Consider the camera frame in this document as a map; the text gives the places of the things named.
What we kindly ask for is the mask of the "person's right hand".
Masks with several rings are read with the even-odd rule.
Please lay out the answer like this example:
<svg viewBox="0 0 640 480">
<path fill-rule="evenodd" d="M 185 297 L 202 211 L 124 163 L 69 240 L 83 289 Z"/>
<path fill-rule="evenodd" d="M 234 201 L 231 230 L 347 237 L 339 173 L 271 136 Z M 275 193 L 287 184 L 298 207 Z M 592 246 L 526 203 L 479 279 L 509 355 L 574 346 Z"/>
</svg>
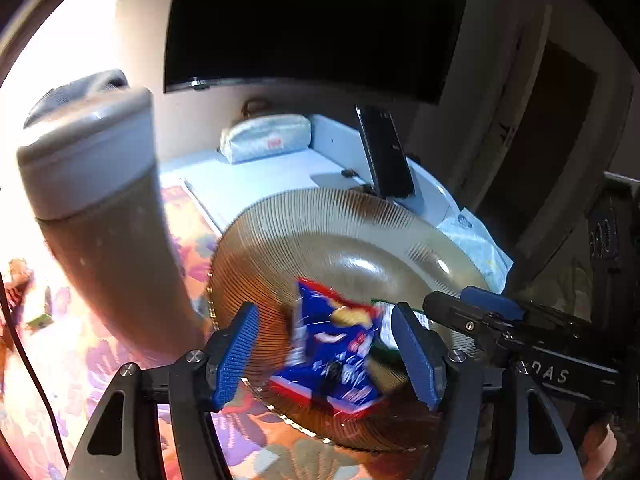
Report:
<svg viewBox="0 0 640 480">
<path fill-rule="evenodd" d="M 611 463 L 617 448 L 617 440 L 606 422 L 598 422 L 589 428 L 582 442 L 586 461 L 582 474 L 586 480 L 597 480 Z"/>
</svg>

